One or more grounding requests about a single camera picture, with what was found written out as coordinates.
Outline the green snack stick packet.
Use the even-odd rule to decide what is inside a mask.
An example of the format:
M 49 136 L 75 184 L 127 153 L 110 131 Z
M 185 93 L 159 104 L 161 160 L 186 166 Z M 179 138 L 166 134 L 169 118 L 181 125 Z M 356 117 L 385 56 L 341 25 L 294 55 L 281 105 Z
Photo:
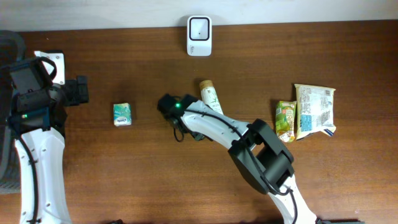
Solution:
M 293 142 L 295 139 L 296 101 L 279 101 L 275 110 L 275 131 L 282 142 Z

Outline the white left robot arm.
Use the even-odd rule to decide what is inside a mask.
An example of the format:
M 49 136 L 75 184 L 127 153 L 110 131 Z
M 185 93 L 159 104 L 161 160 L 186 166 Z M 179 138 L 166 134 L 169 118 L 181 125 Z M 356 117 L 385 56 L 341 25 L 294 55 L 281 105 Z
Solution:
M 71 223 L 63 178 L 66 107 L 89 102 L 85 76 L 54 83 L 47 57 L 5 67 L 17 91 L 7 125 L 21 169 L 21 223 Z

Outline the white tube with gold cap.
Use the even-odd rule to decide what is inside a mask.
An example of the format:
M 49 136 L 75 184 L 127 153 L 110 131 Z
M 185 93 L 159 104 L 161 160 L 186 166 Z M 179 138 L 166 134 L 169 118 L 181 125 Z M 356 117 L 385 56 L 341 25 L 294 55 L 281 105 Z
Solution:
M 211 80 L 203 80 L 199 84 L 202 101 L 212 110 L 223 114 L 223 110 L 218 99 L 214 84 Z

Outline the cream snack bag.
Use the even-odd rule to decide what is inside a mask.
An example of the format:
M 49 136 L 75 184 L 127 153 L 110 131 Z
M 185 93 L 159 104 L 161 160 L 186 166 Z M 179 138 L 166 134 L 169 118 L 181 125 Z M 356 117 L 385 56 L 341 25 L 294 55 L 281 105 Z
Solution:
M 333 136 L 334 88 L 295 84 L 297 97 L 297 140 L 322 132 Z

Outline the teal tissue pack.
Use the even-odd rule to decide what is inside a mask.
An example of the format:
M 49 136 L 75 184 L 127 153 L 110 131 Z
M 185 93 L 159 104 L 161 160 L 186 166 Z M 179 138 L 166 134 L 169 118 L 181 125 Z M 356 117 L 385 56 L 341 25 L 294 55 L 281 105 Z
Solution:
M 114 104 L 113 115 L 116 127 L 132 124 L 131 105 L 129 103 Z

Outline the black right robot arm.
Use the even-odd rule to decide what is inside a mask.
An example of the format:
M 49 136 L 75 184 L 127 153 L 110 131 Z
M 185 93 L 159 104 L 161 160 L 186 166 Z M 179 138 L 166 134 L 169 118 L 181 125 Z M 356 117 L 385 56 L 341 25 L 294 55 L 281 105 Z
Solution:
M 205 138 L 228 150 L 243 179 L 260 194 L 268 195 L 284 223 L 320 223 L 309 209 L 295 180 L 292 153 L 263 120 L 238 121 L 220 114 L 192 95 L 164 95 L 157 109 L 175 131 Z

